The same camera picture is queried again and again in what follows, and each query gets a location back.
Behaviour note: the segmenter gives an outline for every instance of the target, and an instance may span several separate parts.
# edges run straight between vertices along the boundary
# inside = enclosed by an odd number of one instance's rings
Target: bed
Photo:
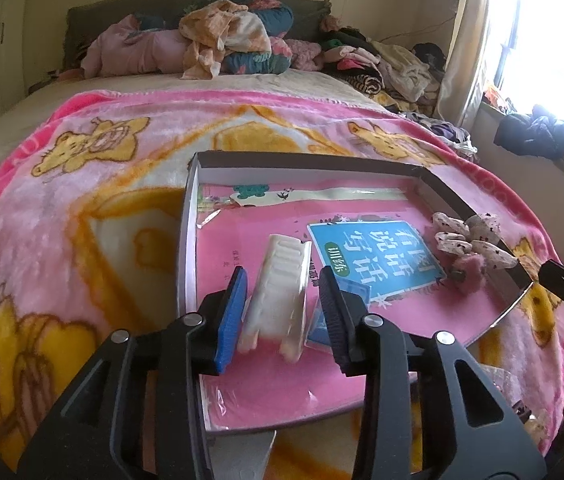
[[[174,260],[158,254],[172,241],[159,233],[176,229],[187,163],[209,149],[427,165],[459,182],[476,211],[500,215],[503,238],[533,278],[540,262],[556,258],[540,222],[497,177],[325,74],[53,83],[0,117],[0,455],[11,467],[102,338],[172,319]],[[129,229],[135,254],[117,241]],[[146,269],[136,279],[137,266]],[[564,303],[534,285],[474,350],[508,370],[524,402],[542,413],[546,450],[564,405]],[[350,417],[288,430],[272,478],[290,470],[303,478],[294,469],[302,453],[325,471],[350,468],[359,429]],[[353,433],[344,431],[351,425]]]

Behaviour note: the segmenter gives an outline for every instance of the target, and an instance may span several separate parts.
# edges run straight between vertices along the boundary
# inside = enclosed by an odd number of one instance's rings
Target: pillow
[[[129,14],[159,16],[167,28],[178,28],[184,9],[201,0],[104,0],[95,4],[73,7],[66,15],[64,38],[64,69],[77,68],[86,48],[113,23]],[[293,26],[286,38],[316,41],[322,18],[331,12],[329,0],[279,0],[293,12]]]
[[[224,58],[222,71],[230,74],[281,74],[291,66],[290,47],[282,38],[271,40],[271,55],[259,52],[233,52]]]

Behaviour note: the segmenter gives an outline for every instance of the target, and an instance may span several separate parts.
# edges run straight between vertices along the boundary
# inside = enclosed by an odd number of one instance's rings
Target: pink blanket
[[[187,163],[203,150],[427,164],[477,212],[501,217],[506,243],[531,273],[556,258],[508,187],[388,112],[245,91],[78,94],[0,166],[0,454],[9,465],[103,337],[173,318]],[[555,435],[564,304],[534,286],[478,350],[518,378],[524,402],[548,412]]]

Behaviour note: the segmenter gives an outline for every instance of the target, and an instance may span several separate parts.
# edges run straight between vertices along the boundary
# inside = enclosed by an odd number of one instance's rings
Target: clothing on windowsill
[[[493,142],[516,155],[557,160],[564,156],[564,121],[535,105],[531,115],[513,113],[504,117]]]
[[[500,90],[491,82],[486,86],[486,90],[482,95],[482,101],[505,115],[516,111],[514,108],[509,107],[508,102],[510,100],[505,99]]]

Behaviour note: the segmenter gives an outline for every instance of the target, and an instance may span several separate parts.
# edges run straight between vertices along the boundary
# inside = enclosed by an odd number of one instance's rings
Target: yellow bear
[[[520,301],[520,309],[528,317],[536,344],[543,347],[553,335],[555,327],[553,311],[561,300],[538,283],[537,273],[540,271],[540,261],[526,238],[522,238],[512,252],[534,281],[531,290]]]
[[[422,166],[444,164],[435,153],[426,150],[417,140],[405,134],[387,134],[382,128],[372,124],[373,130],[363,128],[353,121],[348,122],[348,130],[355,136],[373,146],[378,155],[392,160],[411,157]]]
[[[15,470],[38,424],[98,345],[96,330],[50,315],[20,319],[0,286],[0,456]]]
[[[140,117],[113,123],[95,118],[91,121],[96,125],[91,134],[64,132],[33,167],[31,175],[40,176],[58,166],[62,166],[63,173],[71,173],[90,160],[131,160],[136,154],[136,135],[148,126],[149,120]]]

